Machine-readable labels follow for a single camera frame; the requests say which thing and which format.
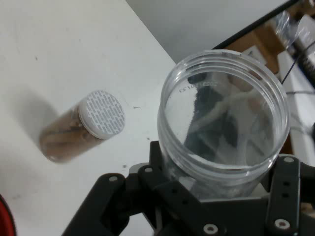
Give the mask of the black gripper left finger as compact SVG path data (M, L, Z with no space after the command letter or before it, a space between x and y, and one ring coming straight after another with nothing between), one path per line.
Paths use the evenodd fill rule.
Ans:
M98 178L64 236L118 236L131 216L143 213L159 236L202 236L200 202L161 171L161 151L150 143L149 163L136 173Z

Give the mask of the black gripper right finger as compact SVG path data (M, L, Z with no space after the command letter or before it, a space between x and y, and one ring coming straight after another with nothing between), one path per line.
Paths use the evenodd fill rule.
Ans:
M262 236L313 236L315 219L300 209L315 204L315 168L280 154L263 179L269 193Z

